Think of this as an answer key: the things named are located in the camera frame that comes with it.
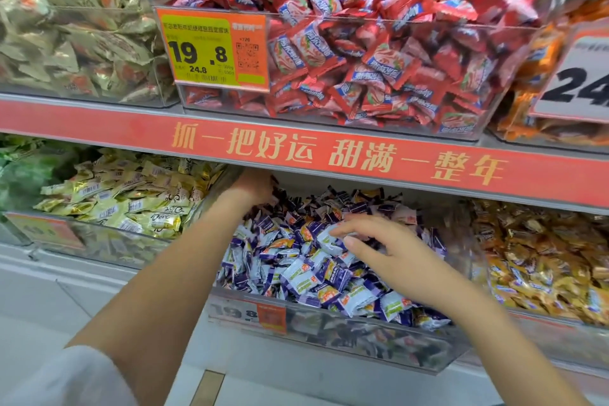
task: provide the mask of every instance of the white sleeve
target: white sleeve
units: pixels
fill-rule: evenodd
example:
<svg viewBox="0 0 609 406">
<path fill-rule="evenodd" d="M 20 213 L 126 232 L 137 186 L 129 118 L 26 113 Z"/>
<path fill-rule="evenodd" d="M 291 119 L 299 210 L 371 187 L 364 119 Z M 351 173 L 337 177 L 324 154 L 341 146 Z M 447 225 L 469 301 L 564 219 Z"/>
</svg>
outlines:
<svg viewBox="0 0 609 406">
<path fill-rule="evenodd" d="M 87 346 L 66 348 L 1 406 L 138 406 L 112 360 Z"/>
</svg>

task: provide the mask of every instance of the shelf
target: shelf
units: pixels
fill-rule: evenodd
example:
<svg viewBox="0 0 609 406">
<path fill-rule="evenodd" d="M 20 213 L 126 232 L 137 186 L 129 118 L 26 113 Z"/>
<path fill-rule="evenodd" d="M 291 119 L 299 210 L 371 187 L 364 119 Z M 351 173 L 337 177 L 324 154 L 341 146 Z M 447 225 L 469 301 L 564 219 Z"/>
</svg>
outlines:
<svg viewBox="0 0 609 406">
<path fill-rule="evenodd" d="M 0 94 L 0 131 L 427 191 L 609 213 L 606 156 Z"/>
</svg>

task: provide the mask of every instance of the price tag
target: price tag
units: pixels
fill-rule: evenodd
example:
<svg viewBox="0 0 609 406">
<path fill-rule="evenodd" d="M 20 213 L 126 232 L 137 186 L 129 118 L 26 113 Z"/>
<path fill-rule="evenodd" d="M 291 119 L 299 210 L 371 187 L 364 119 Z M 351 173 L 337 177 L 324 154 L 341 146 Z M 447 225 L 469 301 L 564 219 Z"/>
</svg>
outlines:
<svg viewBox="0 0 609 406">
<path fill-rule="evenodd" d="M 579 28 L 529 114 L 609 123 L 609 26 Z"/>
<path fill-rule="evenodd" d="M 285 334 L 285 307 L 210 295 L 209 317 Z"/>
<path fill-rule="evenodd" d="M 157 8 L 177 84 L 270 91 L 263 14 Z"/>
<path fill-rule="evenodd" d="M 4 215 L 32 242 L 85 249 L 85 245 L 64 219 L 14 212 L 5 212 Z"/>
</svg>

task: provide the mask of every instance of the floor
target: floor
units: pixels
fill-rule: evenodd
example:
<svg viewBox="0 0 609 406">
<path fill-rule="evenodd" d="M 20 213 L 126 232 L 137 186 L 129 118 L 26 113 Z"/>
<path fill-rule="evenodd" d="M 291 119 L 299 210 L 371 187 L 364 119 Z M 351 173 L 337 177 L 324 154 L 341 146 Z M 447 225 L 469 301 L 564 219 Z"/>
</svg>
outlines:
<svg viewBox="0 0 609 406">
<path fill-rule="evenodd" d="M 70 335 L 42 326 L 0 316 L 0 399 L 15 385 L 57 353 L 70 340 Z M 207 406 L 195 403 L 193 397 L 203 370 L 183 364 L 166 406 Z M 215 402 L 209 406 L 234 406 L 248 399 L 247 406 L 339 406 L 336 403 L 298 395 L 286 390 L 225 376 Z"/>
</svg>

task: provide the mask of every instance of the left hand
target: left hand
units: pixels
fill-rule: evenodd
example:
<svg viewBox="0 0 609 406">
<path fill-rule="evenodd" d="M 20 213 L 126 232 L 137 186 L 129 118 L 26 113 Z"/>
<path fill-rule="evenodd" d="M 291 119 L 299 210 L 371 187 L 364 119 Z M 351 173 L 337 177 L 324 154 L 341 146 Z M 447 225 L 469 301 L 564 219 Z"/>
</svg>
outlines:
<svg viewBox="0 0 609 406">
<path fill-rule="evenodd" d="M 246 211 L 259 204 L 270 204 L 273 199 L 271 177 L 270 170 L 248 167 L 220 197 L 238 203 Z"/>
</svg>

